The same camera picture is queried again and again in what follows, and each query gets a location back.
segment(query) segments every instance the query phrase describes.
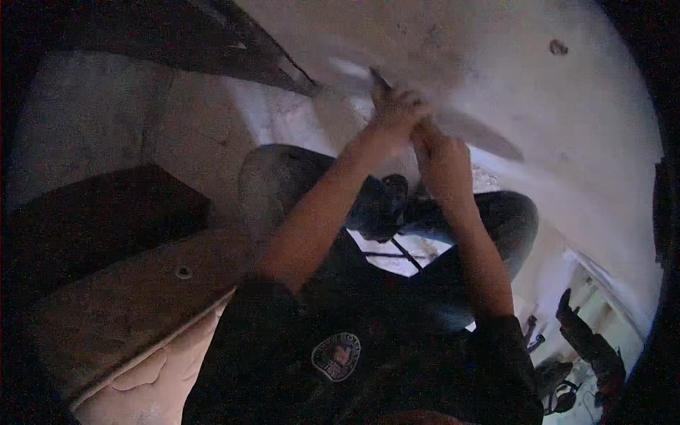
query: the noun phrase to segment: concrete floor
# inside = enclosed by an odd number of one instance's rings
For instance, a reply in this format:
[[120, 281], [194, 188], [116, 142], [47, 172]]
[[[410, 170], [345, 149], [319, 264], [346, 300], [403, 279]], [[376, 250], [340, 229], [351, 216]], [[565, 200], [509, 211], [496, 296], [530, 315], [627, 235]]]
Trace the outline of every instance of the concrete floor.
[[[478, 191], [507, 188], [537, 204], [539, 234], [513, 282], [520, 322], [533, 313], [547, 339], [534, 363], [573, 355], [554, 319], [571, 287], [574, 302], [589, 306], [581, 310], [586, 321], [622, 346], [630, 371], [660, 287], [651, 190], [661, 151], [642, 79], [595, 6], [239, 3], [325, 85], [320, 96], [124, 56], [52, 53], [24, 105], [5, 206], [152, 160], [213, 199], [214, 226], [236, 228], [235, 177], [247, 152], [285, 143], [334, 156], [370, 116], [360, 84], [339, 76], [329, 57], [379, 65], [389, 80], [427, 92], [442, 127], [471, 144]], [[568, 46], [566, 56], [550, 54], [555, 38]], [[393, 172], [415, 183], [413, 153], [376, 176]], [[597, 277], [596, 294], [584, 273]], [[604, 303], [612, 313], [602, 319]], [[584, 412], [546, 423], [590, 420]]]

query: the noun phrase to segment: pants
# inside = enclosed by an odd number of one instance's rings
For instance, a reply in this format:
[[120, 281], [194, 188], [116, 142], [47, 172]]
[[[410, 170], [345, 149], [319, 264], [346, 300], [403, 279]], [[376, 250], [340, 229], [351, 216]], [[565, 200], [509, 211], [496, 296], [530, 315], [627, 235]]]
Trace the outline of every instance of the pants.
[[[294, 146], [263, 146], [250, 152], [239, 176], [242, 215], [254, 245], [264, 243], [297, 202], [325, 174], [334, 159]], [[531, 251], [538, 226], [534, 203], [514, 192], [476, 194], [481, 219], [511, 279]], [[369, 177], [345, 226], [374, 239], [397, 231], [440, 239], [454, 246], [420, 273], [405, 277], [366, 260], [352, 237], [339, 232], [325, 261], [305, 285], [303, 299], [316, 309], [376, 309], [410, 326], [434, 333], [456, 332], [473, 321], [455, 238], [441, 209], [431, 200], [404, 202]]]

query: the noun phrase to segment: hand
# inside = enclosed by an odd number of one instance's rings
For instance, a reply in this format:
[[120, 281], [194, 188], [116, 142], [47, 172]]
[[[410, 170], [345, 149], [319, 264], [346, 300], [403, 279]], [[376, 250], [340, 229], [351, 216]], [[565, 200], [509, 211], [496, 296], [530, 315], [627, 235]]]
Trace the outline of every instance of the hand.
[[411, 138], [420, 175], [445, 212], [458, 217], [476, 209], [470, 150], [465, 143], [444, 135], [430, 118], [415, 126]]
[[375, 114], [359, 143], [380, 160], [399, 155], [409, 147], [418, 121], [430, 113], [429, 104], [417, 93], [376, 84], [372, 93]]

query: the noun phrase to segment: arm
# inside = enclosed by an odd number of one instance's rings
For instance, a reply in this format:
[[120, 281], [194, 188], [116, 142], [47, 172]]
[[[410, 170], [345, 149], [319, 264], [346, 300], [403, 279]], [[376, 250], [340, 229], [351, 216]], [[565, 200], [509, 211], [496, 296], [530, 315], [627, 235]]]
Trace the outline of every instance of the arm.
[[429, 120], [413, 134], [418, 165], [430, 193], [442, 207], [463, 262], [477, 329], [470, 336], [469, 364], [475, 365], [474, 399], [482, 424], [540, 424], [534, 367], [515, 318], [510, 278], [479, 217], [472, 192], [470, 151], [446, 137]]
[[421, 175], [458, 241], [475, 318], [512, 316], [510, 278], [475, 203], [469, 149], [429, 119], [412, 137]]
[[383, 92], [373, 121], [276, 231], [258, 272], [299, 292], [333, 244], [366, 177], [409, 145], [413, 126], [427, 113], [410, 92]]

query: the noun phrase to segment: cable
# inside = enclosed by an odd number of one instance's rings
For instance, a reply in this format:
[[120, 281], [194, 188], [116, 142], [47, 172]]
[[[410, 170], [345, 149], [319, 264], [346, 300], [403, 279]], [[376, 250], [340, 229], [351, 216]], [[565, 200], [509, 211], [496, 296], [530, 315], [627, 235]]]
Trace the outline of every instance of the cable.
[[392, 243], [394, 244], [394, 246], [396, 246], [397, 249], [400, 250], [402, 254], [404, 254], [404, 256], [406, 257], [406, 259], [407, 259], [408, 261], [410, 261], [411, 264], [413, 264], [413, 265], [416, 267], [416, 269], [418, 269], [418, 271], [423, 271], [423, 268], [422, 268], [422, 266], [420, 265], [420, 263], [419, 263], [418, 261], [416, 261], [415, 259], [413, 259], [413, 257], [411, 256], [411, 254], [409, 254], [409, 252], [408, 252], [406, 249], [404, 249], [403, 246], [399, 245], [399, 242], [395, 241], [394, 238], [391, 238], [390, 241], [392, 241]]
[[[595, 394], [593, 394], [592, 392], [586, 391], [585, 393], [586, 393], [586, 394], [592, 395], [592, 396], [593, 396], [593, 399], [595, 399]], [[593, 414], [590, 413], [590, 408], [589, 408], [588, 405], [585, 403], [585, 399], [583, 400], [583, 406], [585, 406], [585, 410], [587, 410], [587, 411], [588, 411], [588, 414], [590, 415], [590, 423], [591, 423], [592, 425], [595, 425], [595, 419], [593, 418]]]

